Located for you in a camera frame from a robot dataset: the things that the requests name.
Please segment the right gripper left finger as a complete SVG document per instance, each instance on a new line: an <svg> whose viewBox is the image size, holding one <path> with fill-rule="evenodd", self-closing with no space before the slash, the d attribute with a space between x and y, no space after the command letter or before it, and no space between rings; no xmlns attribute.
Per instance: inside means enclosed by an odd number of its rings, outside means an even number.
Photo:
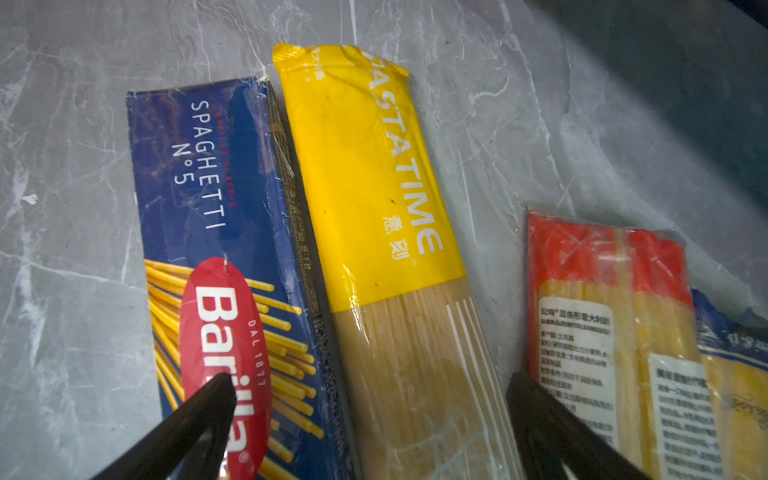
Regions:
<svg viewBox="0 0 768 480"><path fill-rule="evenodd" d="M236 406L231 377L215 375L97 479L217 479Z"/></svg>

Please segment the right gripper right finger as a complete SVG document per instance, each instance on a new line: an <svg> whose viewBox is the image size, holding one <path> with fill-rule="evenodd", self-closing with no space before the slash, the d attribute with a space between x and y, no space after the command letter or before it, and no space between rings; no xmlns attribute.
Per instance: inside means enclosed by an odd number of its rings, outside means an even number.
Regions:
<svg viewBox="0 0 768 480"><path fill-rule="evenodd" d="M530 375L516 372L506 391L517 450L528 479L645 479Z"/></svg>

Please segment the blue Barilla spaghetti box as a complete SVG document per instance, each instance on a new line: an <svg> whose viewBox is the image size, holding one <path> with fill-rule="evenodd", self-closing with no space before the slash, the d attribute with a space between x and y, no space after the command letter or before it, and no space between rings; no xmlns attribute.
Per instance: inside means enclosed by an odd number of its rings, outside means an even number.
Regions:
<svg viewBox="0 0 768 480"><path fill-rule="evenodd" d="M126 106L164 413L225 374L221 478L357 478L273 87L131 92Z"/></svg>

